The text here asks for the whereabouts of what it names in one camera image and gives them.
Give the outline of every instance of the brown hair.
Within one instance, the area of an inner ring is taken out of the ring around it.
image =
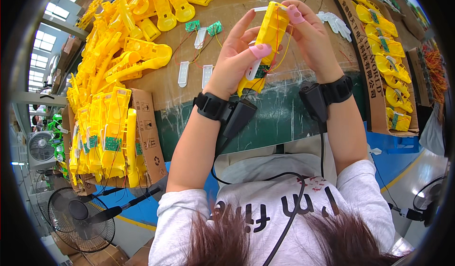
[[[249,234],[240,208],[227,204],[224,212],[215,209],[213,221],[198,215],[192,221],[190,247],[185,266],[249,265]],[[400,257],[380,250],[360,215],[340,212],[324,218],[301,216],[314,232],[325,265],[392,265]]]

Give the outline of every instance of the woman's right hand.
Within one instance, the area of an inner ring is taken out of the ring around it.
[[[285,0],[290,24],[286,31],[291,32],[299,45],[305,62],[316,73],[320,84],[337,81],[343,76],[343,70],[333,53],[327,30],[316,14],[299,0]]]

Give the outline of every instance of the white box fan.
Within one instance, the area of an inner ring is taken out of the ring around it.
[[[56,165],[55,149],[49,142],[51,137],[51,131],[29,133],[27,149],[31,170],[46,170]]]

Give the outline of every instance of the gray t-shirt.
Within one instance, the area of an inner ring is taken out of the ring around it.
[[[317,168],[319,157],[308,154],[304,157],[306,163],[296,155],[247,159],[227,169],[233,171],[239,167],[255,166],[251,173],[240,170],[250,177],[242,178],[241,182],[263,180],[285,171],[310,176],[304,181],[305,196],[300,202],[302,213],[325,216],[334,216],[339,210],[359,213],[379,241],[381,251],[388,252],[393,245],[395,228],[389,206],[374,178],[374,165],[368,160],[353,163],[339,174],[335,187],[324,178],[314,176],[320,173]],[[235,178],[228,176],[229,173],[225,170],[222,178]],[[282,176],[273,181],[238,183],[220,189],[216,207],[227,203],[240,204],[246,216],[250,226],[253,265],[262,265],[278,241],[293,211],[294,197],[299,194],[301,184],[296,176]],[[190,189],[163,195],[157,211],[155,239],[149,253],[150,266],[182,265],[185,262],[191,220],[197,212],[207,219],[207,224],[213,223],[208,219],[210,210],[204,190]],[[298,215],[294,219],[271,265],[314,265],[322,257],[304,216]]]

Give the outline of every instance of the woman's left hand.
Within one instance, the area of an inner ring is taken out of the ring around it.
[[[260,28],[258,26],[247,30],[255,15],[253,9],[249,10],[232,28],[203,93],[210,92],[221,99],[229,100],[229,97],[236,92],[238,83],[248,66],[270,55],[272,52],[270,44],[251,47],[248,45],[257,37]]]

